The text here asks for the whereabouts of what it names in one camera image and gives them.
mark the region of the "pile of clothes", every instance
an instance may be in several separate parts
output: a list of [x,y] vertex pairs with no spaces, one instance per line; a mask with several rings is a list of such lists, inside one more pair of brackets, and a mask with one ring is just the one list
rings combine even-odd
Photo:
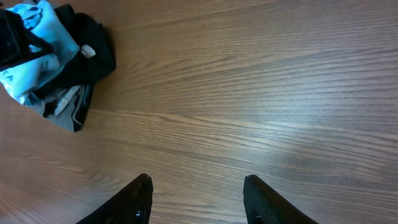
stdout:
[[20,104],[62,128],[81,130],[94,84],[116,69],[102,25],[69,4],[54,9],[44,0],[7,10],[20,15],[24,27],[51,44],[53,53],[1,71],[0,82]]

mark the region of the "gray fabric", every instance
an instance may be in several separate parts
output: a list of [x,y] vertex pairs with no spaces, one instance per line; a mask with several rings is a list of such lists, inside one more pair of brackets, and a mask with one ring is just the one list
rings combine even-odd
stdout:
[[68,90],[58,89],[51,95],[47,95],[42,100],[38,99],[35,95],[32,95],[30,102],[33,102],[33,103],[31,104],[30,107],[32,109],[34,109],[39,115],[51,120],[51,122],[53,122],[55,125],[63,128],[63,129],[69,130],[69,131],[75,131],[74,126],[76,124],[83,126],[83,124],[81,124],[79,121],[77,121],[75,117],[76,117],[77,111],[81,107],[81,103],[85,96],[84,86],[80,86],[80,89],[72,97],[68,106],[58,116],[54,115],[54,110],[49,109],[53,105],[56,105],[57,102],[62,99],[63,94],[66,93],[67,91]]

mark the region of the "wood grain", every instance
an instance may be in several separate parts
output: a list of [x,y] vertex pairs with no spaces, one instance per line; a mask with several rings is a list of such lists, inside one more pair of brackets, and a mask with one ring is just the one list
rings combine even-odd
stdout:
[[249,174],[319,223],[398,222],[397,1],[70,3],[118,68],[77,134],[1,92],[0,223],[75,223],[143,172],[151,223],[246,223]]

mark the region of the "white tag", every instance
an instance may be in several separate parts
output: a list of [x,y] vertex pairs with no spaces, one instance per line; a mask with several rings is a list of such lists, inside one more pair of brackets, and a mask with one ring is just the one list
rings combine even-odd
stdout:
[[87,58],[91,58],[92,56],[95,56],[95,50],[90,47],[89,45],[85,44],[80,47],[80,52]]

